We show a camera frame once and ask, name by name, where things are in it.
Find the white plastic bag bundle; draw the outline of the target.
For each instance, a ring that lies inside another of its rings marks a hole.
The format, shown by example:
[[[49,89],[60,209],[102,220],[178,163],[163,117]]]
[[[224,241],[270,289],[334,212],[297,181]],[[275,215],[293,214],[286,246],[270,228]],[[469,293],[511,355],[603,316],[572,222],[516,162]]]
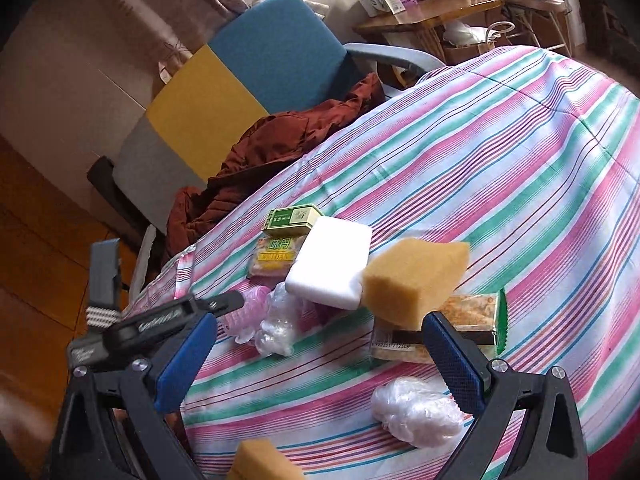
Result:
[[[398,377],[376,387],[371,412],[393,437],[415,448],[440,448],[463,430],[457,403],[415,377]]]

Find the cluttered side shelf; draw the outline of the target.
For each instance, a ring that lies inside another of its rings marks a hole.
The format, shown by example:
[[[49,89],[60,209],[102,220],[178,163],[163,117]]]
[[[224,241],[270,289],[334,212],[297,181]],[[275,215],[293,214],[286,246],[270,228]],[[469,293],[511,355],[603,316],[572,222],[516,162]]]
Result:
[[[572,11],[570,0],[502,0],[502,15],[514,25],[504,39],[508,44],[530,44],[572,58]]]

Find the pink curtain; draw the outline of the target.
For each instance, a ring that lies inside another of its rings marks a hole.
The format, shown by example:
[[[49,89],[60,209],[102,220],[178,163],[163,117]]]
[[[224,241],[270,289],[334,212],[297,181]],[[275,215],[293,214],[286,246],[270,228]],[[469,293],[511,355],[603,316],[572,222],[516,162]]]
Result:
[[[128,44],[168,80],[224,27],[260,0],[110,0]]]

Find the wooden desk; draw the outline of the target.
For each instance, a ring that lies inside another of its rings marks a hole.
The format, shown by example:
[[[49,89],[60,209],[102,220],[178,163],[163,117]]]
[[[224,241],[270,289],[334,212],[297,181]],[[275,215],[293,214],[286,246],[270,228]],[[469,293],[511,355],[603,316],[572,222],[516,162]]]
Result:
[[[445,24],[502,7],[502,0],[423,0],[398,14],[368,18],[352,30],[372,44],[407,47],[446,61],[439,31]]]

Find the yellow snack packet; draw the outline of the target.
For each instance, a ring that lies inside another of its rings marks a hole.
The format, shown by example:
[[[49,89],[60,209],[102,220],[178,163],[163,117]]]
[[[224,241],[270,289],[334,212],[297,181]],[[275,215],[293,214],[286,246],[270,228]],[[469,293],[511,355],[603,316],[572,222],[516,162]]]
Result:
[[[247,276],[249,278],[285,278],[305,240],[305,235],[272,237],[262,234],[250,257]]]

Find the clear plastic bag bundle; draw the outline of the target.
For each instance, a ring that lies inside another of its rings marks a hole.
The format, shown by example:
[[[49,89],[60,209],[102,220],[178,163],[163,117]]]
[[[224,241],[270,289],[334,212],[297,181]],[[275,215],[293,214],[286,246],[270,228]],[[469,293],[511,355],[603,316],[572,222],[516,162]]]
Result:
[[[256,350],[261,356],[292,356],[294,344],[303,333],[308,302],[288,292],[281,282],[267,296],[266,306],[266,317],[254,336]]]

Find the rust red quilted blanket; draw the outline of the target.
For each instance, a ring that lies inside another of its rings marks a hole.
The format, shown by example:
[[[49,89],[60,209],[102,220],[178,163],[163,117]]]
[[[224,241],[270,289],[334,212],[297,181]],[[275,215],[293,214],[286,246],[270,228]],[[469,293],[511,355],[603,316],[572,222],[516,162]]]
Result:
[[[232,146],[204,190],[179,190],[167,220],[163,260],[197,242],[280,171],[384,102],[382,82],[370,73],[344,100],[260,118]]]

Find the striped bed sheet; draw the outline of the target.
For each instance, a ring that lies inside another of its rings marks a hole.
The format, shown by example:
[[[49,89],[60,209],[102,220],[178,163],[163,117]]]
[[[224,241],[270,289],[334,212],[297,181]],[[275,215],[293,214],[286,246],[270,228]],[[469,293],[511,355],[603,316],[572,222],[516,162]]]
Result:
[[[371,231],[378,306],[303,310],[289,356],[221,336],[181,405],[204,477],[266,439],[309,479],[431,479],[448,448],[415,448],[374,418],[374,390],[432,363],[372,356],[378,312],[439,296],[506,297],[502,358],[562,368],[589,474],[606,479],[639,432],[639,100],[594,68],[505,47],[424,76],[334,133],[172,257],[132,312],[247,289],[267,214],[311,204]]]

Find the green small carton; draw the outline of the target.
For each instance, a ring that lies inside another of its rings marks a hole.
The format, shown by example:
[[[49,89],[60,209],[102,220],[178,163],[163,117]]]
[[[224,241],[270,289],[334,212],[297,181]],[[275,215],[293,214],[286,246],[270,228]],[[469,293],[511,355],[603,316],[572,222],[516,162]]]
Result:
[[[274,208],[269,211],[262,232],[275,237],[307,235],[322,216],[321,210],[313,204]]]

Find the torn yellow sponge block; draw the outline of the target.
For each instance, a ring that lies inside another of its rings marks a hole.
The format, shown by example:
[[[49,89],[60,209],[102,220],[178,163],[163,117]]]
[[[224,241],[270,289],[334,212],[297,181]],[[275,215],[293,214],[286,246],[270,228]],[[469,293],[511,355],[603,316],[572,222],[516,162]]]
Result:
[[[268,439],[242,441],[227,474],[238,480],[304,480],[302,468],[293,464]]]

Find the small yellow sponge block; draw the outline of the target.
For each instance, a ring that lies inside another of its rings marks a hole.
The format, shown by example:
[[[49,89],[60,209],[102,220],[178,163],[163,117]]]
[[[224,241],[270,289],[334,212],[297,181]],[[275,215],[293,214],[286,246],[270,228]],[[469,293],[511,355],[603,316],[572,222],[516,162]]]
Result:
[[[420,330],[460,284],[470,258],[467,242],[404,238],[375,256],[361,274],[361,304],[402,330]]]

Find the white foam block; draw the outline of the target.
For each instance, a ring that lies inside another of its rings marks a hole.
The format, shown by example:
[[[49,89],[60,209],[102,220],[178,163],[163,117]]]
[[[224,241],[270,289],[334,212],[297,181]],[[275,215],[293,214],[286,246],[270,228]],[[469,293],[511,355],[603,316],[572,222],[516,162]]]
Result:
[[[285,279],[303,300],[352,311],[360,305],[361,273],[367,266],[370,226],[322,216],[311,228]]]

